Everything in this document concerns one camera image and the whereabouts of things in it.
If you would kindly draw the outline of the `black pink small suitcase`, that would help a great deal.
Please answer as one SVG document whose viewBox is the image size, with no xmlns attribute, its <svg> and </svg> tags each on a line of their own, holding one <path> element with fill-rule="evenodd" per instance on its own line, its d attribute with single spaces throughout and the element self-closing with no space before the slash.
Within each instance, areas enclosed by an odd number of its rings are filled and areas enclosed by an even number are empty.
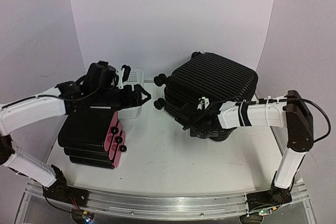
<svg viewBox="0 0 336 224">
<path fill-rule="evenodd" d="M 72 163 L 115 169 L 127 151 L 125 137 L 116 111 L 89 109 L 66 118 L 58 145 Z"/>
</svg>

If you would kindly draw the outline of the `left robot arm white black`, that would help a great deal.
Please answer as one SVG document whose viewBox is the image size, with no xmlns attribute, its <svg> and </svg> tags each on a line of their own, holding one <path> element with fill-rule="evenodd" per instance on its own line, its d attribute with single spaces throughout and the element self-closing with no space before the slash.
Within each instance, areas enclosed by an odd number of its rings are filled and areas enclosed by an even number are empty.
<svg viewBox="0 0 336 224">
<path fill-rule="evenodd" d="M 11 133 L 44 119 L 71 115 L 92 107 L 115 111 L 144 105 L 151 95 L 140 84 L 97 86 L 73 81 L 60 83 L 42 93 L 1 105 L 1 165 L 21 173 L 45 187 L 59 201 L 70 197 L 70 189 L 58 181 L 61 171 L 52 165 L 26 154 L 13 141 Z"/>
</svg>

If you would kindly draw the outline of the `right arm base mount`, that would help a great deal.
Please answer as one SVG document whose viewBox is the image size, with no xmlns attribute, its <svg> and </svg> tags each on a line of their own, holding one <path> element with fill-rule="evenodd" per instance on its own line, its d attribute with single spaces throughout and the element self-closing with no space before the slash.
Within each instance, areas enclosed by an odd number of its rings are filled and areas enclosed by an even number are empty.
<svg viewBox="0 0 336 224">
<path fill-rule="evenodd" d="M 293 180 L 288 188 L 279 188 L 274 185 L 274 181 L 271 183 L 271 187 L 268 190 L 259 191 L 256 193 L 248 193 L 246 195 L 248 212 L 257 212 L 273 207 L 280 207 L 284 204 L 292 202 L 291 190 L 293 187 Z"/>
</svg>

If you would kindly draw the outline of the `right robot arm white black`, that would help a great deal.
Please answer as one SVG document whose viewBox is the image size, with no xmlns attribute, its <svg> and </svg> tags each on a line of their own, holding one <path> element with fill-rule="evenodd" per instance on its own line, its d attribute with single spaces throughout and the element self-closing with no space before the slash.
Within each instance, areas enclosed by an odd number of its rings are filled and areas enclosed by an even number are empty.
<svg viewBox="0 0 336 224">
<path fill-rule="evenodd" d="M 274 177 L 274 185 L 265 191 L 264 200 L 275 205 L 285 196 L 300 164 L 314 145 L 312 114 L 295 90 L 284 97 L 256 101 L 213 101 L 201 97 L 196 105 L 186 104 L 176 120 L 183 129 L 199 137 L 238 127 L 270 126 L 286 128 L 287 147 Z"/>
</svg>

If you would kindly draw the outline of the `black ribbed hard suitcase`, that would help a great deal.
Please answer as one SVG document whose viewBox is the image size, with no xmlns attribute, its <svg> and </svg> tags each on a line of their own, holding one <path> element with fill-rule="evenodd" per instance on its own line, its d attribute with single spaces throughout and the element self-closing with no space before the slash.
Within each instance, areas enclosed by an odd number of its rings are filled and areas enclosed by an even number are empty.
<svg viewBox="0 0 336 224">
<path fill-rule="evenodd" d="M 170 76 L 161 73 L 154 77 L 154 83 L 164 87 L 164 97 L 154 101 L 154 107 L 164 109 L 176 120 L 184 104 L 196 103 L 201 97 L 209 98 L 210 101 L 251 100 L 258 75 L 253 69 L 223 56 L 196 51 L 188 62 L 175 69 Z M 223 130 L 223 137 L 207 138 L 221 142 L 232 131 Z"/>
</svg>

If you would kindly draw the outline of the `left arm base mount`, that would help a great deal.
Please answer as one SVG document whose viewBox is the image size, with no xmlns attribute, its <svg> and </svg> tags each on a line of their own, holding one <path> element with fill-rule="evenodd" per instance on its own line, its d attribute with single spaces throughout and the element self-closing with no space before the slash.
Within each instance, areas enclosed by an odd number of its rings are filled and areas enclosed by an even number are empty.
<svg viewBox="0 0 336 224">
<path fill-rule="evenodd" d="M 49 187 L 43 188 L 43 196 L 47 199 L 84 207 L 87 204 L 89 192 L 82 188 L 69 186 L 63 172 L 51 165 L 56 174 L 56 181 Z"/>
</svg>

